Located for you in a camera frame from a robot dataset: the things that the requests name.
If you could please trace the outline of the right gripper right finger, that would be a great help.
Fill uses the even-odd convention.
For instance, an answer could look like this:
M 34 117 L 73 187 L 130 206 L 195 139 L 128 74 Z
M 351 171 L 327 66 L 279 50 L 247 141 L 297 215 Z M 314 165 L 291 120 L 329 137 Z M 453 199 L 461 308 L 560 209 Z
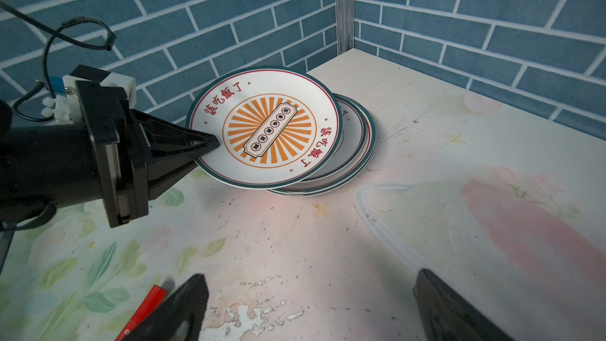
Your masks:
M 434 272 L 419 271 L 413 289 L 425 337 L 432 341 L 512 341 Z

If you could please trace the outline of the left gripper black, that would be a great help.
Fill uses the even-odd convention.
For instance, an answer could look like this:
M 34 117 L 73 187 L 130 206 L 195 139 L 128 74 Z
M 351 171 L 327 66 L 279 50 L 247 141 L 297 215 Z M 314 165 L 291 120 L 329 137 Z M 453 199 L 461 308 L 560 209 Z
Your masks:
M 196 159 L 220 146 L 215 135 L 187 129 L 138 110 L 124 99 L 109 99 L 85 126 L 94 151 L 101 196 L 110 227 L 148 215 L 156 200 L 197 168 Z M 144 150 L 156 160 L 183 158 L 188 164 L 148 181 Z

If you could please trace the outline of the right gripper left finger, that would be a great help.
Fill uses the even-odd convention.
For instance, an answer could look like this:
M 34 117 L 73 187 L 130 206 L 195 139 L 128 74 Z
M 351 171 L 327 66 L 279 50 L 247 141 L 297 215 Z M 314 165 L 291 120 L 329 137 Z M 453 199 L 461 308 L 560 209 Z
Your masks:
M 122 340 L 198 340 L 209 300 L 205 276 L 195 274 Z

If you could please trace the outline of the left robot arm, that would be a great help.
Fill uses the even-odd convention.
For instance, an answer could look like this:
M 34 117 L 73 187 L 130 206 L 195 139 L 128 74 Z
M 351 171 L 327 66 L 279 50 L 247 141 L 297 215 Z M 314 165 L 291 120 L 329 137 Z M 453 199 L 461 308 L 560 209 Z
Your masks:
M 80 118 L 12 127 L 1 106 L 1 254 L 19 230 L 49 223 L 60 208 L 101 200 L 111 227 L 148 214 L 148 204 L 217 149 L 216 136 L 129 106 L 126 92 L 76 84 Z

